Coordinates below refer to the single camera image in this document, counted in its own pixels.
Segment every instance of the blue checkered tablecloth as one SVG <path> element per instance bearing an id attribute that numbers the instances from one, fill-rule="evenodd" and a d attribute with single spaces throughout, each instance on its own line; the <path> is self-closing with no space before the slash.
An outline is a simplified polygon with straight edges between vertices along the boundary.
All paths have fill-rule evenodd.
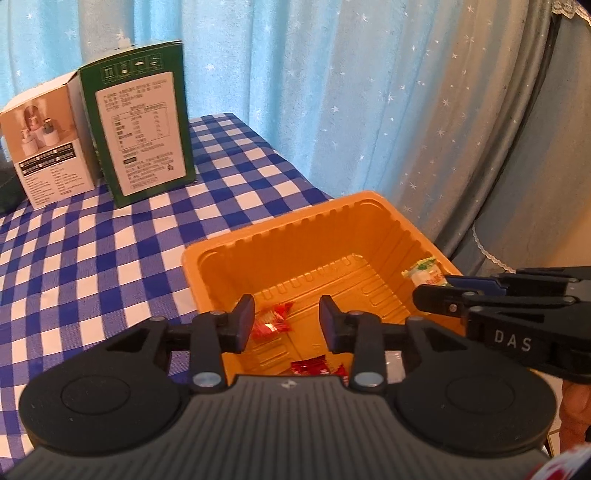
<path id="1" fill-rule="evenodd" d="M 2 471 L 32 448 L 17 412 L 31 378 L 152 315 L 191 321 L 186 246 L 327 199 L 231 113 L 191 123 L 191 141 L 201 182 L 122 209 L 103 184 L 0 220 Z"/>

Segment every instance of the human hand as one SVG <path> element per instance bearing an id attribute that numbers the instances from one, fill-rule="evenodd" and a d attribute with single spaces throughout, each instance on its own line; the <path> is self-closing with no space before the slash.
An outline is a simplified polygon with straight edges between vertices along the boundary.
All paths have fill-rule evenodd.
<path id="1" fill-rule="evenodd" d="M 562 383 L 560 421 L 560 452 L 585 443 L 591 424 L 591 385 Z"/>

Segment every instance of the nutrition label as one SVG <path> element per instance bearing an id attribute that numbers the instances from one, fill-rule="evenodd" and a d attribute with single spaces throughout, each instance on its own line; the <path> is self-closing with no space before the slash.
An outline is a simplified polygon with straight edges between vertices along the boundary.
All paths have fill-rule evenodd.
<path id="1" fill-rule="evenodd" d="M 113 117 L 119 149 L 126 150 L 142 143 L 168 136 L 168 113 L 165 103 L 134 109 Z"/>
<path id="2" fill-rule="evenodd" d="M 172 72 L 108 87 L 96 100 L 123 195 L 185 176 Z"/>

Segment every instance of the orange plastic tray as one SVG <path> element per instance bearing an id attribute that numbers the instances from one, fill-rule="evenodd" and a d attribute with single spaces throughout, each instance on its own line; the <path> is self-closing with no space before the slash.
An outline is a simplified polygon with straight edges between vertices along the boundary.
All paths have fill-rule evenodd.
<path id="1" fill-rule="evenodd" d="M 294 302 L 291 332 L 264 343 L 251 339 L 240 355 L 224 354 L 231 381 L 240 373 L 289 373 L 292 361 L 322 354 L 333 368 L 343 363 L 349 370 L 351 354 L 326 349 L 320 296 L 331 295 L 343 311 L 365 310 L 383 322 L 402 323 L 418 311 L 413 282 L 401 272 L 432 255 L 444 273 L 460 274 L 384 198 L 362 192 L 190 245 L 183 269 L 201 312 L 230 311 L 245 293 L 254 296 L 257 311 Z M 462 332 L 458 319 L 422 315 Z"/>

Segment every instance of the candy wrapper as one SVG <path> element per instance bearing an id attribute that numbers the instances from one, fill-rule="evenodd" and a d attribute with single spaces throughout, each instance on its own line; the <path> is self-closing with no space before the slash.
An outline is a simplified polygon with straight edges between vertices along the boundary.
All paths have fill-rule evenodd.
<path id="1" fill-rule="evenodd" d="M 320 355 L 314 358 L 310 358 L 308 360 L 299 360 L 297 362 L 291 363 L 291 373 L 294 375 L 338 375 L 343 379 L 345 385 L 349 383 L 349 376 L 347 375 L 347 370 L 345 370 L 345 366 L 343 364 L 340 365 L 335 371 L 330 371 L 330 366 L 326 361 L 326 357 L 324 355 Z"/>
<path id="2" fill-rule="evenodd" d="M 289 332 L 291 328 L 287 323 L 287 316 L 292 307 L 293 302 L 289 301 L 259 312 L 252 327 L 251 337 L 255 340 L 266 340 L 278 333 Z"/>
<path id="3" fill-rule="evenodd" d="M 440 285 L 443 287 L 449 286 L 447 280 L 443 276 L 437 259 L 435 257 L 428 257 L 419 260 L 411 268 L 402 272 L 404 278 L 410 278 L 414 285 Z"/>

